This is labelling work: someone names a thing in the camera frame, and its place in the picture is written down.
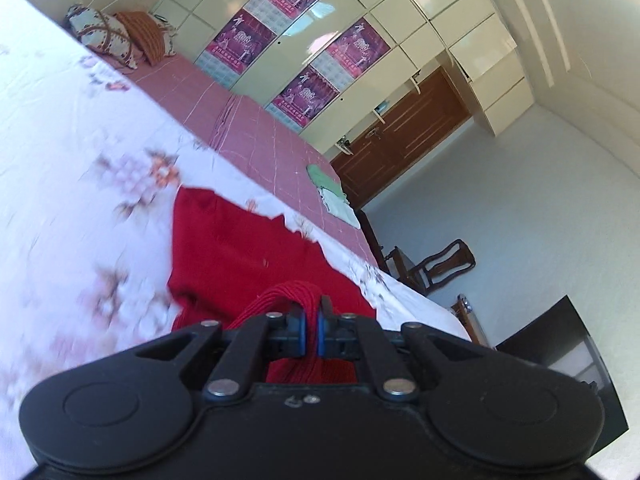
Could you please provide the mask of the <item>dark wooden chair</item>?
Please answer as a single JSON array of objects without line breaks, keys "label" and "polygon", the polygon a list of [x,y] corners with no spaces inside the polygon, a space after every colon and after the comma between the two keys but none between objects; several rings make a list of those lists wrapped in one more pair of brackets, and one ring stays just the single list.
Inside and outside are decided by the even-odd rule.
[{"label": "dark wooden chair", "polygon": [[385,261],[393,263],[398,281],[423,296],[445,287],[476,266],[473,253],[463,240],[454,240],[419,263],[413,263],[399,247],[395,247]]}]

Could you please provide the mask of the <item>cream wardrobe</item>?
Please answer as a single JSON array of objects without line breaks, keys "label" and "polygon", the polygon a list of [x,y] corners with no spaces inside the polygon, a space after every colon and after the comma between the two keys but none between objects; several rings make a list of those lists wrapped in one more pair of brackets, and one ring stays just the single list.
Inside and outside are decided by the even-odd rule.
[{"label": "cream wardrobe", "polygon": [[320,152],[442,68],[492,133],[534,96],[492,0],[158,0],[178,51]]}]

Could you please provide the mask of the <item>red knit sweater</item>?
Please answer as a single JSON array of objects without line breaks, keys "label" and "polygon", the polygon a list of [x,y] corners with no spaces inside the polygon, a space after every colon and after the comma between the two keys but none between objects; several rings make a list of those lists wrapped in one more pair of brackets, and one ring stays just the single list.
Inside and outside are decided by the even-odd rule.
[{"label": "red knit sweater", "polygon": [[237,330],[268,312],[299,304],[307,322],[307,352],[268,367],[272,384],[346,385],[357,380],[352,363],[317,354],[318,314],[323,297],[336,314],[370,318],[374,310],[360,288],[324,258],[322,248],[285,218],[249,212],[205,188],[180,188],[172,222],[168,289],[181,311],[172,326],[202,321]]}]

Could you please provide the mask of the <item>lower right purple poster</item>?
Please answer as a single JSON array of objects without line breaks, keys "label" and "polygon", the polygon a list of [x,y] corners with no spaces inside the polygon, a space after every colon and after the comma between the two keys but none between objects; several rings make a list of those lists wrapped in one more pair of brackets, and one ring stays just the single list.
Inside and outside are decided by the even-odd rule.
[{"label": "lower right purple poster", "polygon": [[313,67],[302,70],[265,110],[295,132],[301,132],[338,95]]}]

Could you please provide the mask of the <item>lower left purple poster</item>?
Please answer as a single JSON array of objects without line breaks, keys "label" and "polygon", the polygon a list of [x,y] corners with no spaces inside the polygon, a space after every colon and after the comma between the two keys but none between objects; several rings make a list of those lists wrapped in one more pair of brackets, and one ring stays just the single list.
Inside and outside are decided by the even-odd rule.
[{"label": "lower left purple poster", "polygon": [[209,41],[195,65],[226,89],[231,89],[276,35],[241,9]]}]

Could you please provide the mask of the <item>upper right purple poster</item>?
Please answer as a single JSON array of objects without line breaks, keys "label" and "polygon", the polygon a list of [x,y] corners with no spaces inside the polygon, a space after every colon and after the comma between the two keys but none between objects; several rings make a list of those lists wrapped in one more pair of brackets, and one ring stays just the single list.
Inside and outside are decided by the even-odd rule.
[{"label": "upper right purple poster", "polygon": [[344,91],[389,50],[385,39],[362,18],[333,40],[311,67],[337,91]]}]

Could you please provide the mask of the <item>white folded cloth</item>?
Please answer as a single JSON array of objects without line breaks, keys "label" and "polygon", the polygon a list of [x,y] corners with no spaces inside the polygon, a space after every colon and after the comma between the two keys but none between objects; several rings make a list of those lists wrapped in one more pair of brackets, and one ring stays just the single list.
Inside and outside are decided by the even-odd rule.
[{"label": "white folded cloth", "polygon": [[355,211],[349,203],[344,200],[344,198],[338,197],[326,188],[320,188],[319,194],[322,203],[329,214],[332,214],[333,217],[342,220],[355,229],[360,228],[360,223],[356,217]]}]

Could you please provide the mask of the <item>pink checked bed cover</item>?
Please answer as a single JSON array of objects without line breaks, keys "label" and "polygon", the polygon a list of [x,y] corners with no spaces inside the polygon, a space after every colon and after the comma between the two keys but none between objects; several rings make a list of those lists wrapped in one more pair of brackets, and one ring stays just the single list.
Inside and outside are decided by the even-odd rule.
[{"label": "pink checked bed cover", "polygon": [[155,66],[140,58],[135,70],[112,66],[237,170],[355,255],[376,263],[363,232],[328,213],[308,176],[307,167],[316,165],[336,181],[329,161],[251,98],[221,87],[180,54]]}]

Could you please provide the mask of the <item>green folded cloth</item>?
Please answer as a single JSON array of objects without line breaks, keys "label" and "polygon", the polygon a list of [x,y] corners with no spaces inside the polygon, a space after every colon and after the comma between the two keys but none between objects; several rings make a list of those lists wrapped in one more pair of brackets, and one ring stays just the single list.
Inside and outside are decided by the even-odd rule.
[{"label": "green folded cloth", "polygon": [[316,188],[318,188],[319,190],[327,190],[343,202],[346,200],[346,195],[342,190],[341,183],[333,180],[318,165],[308,165],[306,167],[306,170],[311,183]]}]

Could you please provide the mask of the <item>brown wooden door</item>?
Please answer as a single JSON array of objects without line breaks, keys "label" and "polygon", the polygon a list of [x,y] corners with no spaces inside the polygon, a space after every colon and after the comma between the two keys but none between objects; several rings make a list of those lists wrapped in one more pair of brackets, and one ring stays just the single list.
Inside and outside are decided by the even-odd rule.
[{"label": "brown wooden door", "polygon": [[420,82],[419,89],[352,141],[349,155],[332,160],[352,208],[370,202],[471,117],[441,68]]}]

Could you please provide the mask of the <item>orange striped pillow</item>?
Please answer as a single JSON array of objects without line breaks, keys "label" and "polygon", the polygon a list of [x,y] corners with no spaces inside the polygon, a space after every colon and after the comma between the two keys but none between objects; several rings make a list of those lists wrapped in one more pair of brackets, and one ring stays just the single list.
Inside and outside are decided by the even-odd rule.
[{"label": "orange striped pillow", "polygon": [[117,12],[117,18],[151,66],[176,55],[177,31],[162,16],[143,11]]}]

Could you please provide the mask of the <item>black television screen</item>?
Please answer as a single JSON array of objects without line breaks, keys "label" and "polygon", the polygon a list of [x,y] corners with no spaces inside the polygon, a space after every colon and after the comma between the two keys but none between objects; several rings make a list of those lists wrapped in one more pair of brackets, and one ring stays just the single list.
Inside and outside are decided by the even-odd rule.
[{"label": "black television screen", "polygon": [[603,405],[604,424],[591,455],[599,453],[629,429],[611,374],[567,296],[501,341],[496,349],[573,377],[597,393]]}]

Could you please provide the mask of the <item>floral patterned pillow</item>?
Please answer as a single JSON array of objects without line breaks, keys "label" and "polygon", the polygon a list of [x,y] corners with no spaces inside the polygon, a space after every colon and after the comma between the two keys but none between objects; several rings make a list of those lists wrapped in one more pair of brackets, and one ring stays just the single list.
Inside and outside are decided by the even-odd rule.
[{"label": "floral patterned pillow", "polygon": [[65,15],[73,36],[93,52],[114,58],[121,66],[136,70],[136,46],[126,27],[114,16],[74,4]]}]

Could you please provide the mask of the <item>white floral bed sheet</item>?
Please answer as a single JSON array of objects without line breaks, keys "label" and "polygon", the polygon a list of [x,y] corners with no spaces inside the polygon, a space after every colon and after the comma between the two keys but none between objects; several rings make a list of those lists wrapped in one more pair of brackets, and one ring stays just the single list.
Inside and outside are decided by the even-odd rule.
[{"label": "white floral bed sheet", "polygon": [[445,308],[386,278],[203,144],[27,0],[1,0],[1,474],[34,461],[18,408],[40,380],[163,336],[181,185],[210,188],[318,243],[385,328],[463,336]]}]

